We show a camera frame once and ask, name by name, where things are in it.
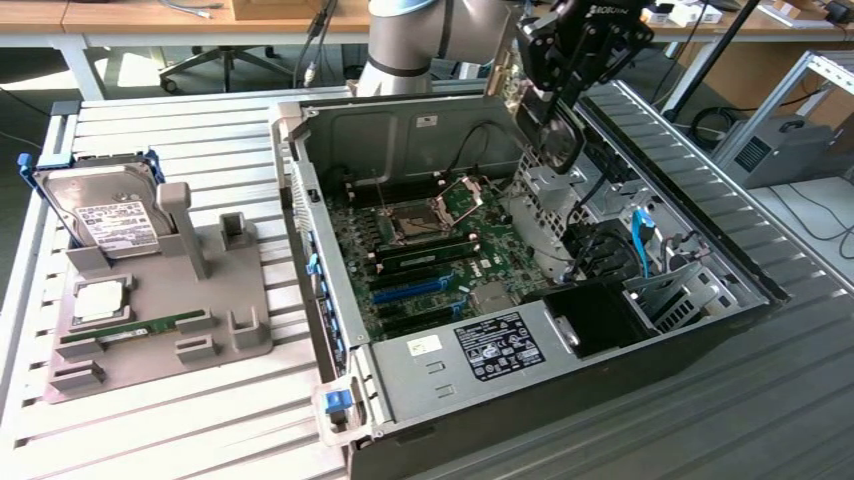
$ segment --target sticker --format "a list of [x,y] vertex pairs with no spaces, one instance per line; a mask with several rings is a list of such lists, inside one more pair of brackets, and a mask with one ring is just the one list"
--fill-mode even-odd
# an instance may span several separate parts
[[438,115],[426,115],[414,118],[414,128],[434,127],[438,124]]
[[438,342],[438,335],[430,335],[428,337],[416,338],[405,342],[405,346],[409,347],[409,355],[417,357],[436,350],[441,350],[441,342]]
[[105,252],[157,243],[142,202],[113,203],[74,209],[77,218]]
[[545,362],[517,312],[453,330],[474,378],[493,378]]

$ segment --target ventilation grille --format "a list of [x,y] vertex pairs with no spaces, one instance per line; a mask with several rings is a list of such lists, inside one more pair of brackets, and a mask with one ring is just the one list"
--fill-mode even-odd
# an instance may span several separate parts
[[737,163],[747,172],[752,172],[769,152],[771,147],[759,140],[759,137],[752,137],[749,143],[747,143],[735,157],[735,163]]

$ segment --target blue cable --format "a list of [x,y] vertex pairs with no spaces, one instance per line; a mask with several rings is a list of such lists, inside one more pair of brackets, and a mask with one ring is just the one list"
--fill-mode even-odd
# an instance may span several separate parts
[[643,263],[643,278],[649,278],[649,266],[645,261],[645,248],[643,248],[643,239],[640,238],[640,228],[655,228],[655,222],[645,210],[637,209],[631,214],[631,241],[635,244],[640,263]]

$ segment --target hard drive label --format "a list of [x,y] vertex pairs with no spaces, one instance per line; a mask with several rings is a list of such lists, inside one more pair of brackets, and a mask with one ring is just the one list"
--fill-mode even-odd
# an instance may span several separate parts
[[94,243],[106,252],[157,243],[142,202],[80,207],[74,213]]

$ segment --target cable on floor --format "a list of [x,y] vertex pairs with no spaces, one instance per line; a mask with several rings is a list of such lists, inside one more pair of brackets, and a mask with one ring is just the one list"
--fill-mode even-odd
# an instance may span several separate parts
[[819,240],[821,242],[827,242],[827,241],[835,240],[836,238],[841,237],[841,240],[839,241],[839,256],[845,260],[854,260],[854,255],[845,255],[844,254],[844,242],[847,241],[848,237],[851,236],[851,233],[854,232],[854,225],[845,226],[844,223],[841,222],[841,220],[839,219],[839,217],[836,216],[835,212],[827,207],[827,205],[819,203],[817,201],[815,201],[809,197],[807,197],[803,194],[803,192],[800,192],[800,190],[797,190],[793,187],[793,185],[788,185],[788,188],[791,188],[791,190],[793,190],[793,192],[805,201],[808,201],[809,203],[812,203],[813,205],[816,205],[817,207],[820,207],[821,209],[824,209],[829,213],[829,215],[832,216],[833,220],[836,221],[836,223],[841,227],[841,231],[839,233],[836,233],[833,235],[829,235],[829,236],[820,236],[820,235],[815,234],[815,232],[812,232],[812,230],[809,230],[809,227],[805,226],[805,222],[803,221],[800,216],[795,213],[792,208],[788,206],[788,203],[785,202],[785,200],[783,200],[783,197],[779,195],[779,193],[776,192],[773,187],[768,187],[768,190],[771,191],[771,193],[776,197],[776,200],[779,200],[780,204],[783,205],[783,208],[788,211],[788,213],[793,217],[795,221],[797,222],[797,224],[800,225],[800,227],[805,231],[807,235],[809,237],[812,237],[815,240]]
[[43,115],[45,117],[49,117],[50,114],[47,112],[45,112],[43,110],[41,110],[38,107],[35,107],[31,103],[29,103],[26,100],[23,100],[21,97],[18,97],[17,95],[14,95],[11,92],[9,92],[5,88],[0,87],[0,92],[5,93],[9,97],[11,97],[11,100],[14,100],[17,103],[19,103],[21,105],[23,105],[25,107],[27,107],[30,110],[33,110],[34,112],[38,112],[41,115]]
[[15,137],[14,135],[5,133],[5,132],[0,132],[0,137],[5,137],[10,140],[14,140],[17,142],[25,143],[26,145],[31,145],[34,148],[37,148],[38,150],[41,150],[41,145],[38,145],[35,142],[30,142],[29,140],[26,140],[25,138],[21,137]]

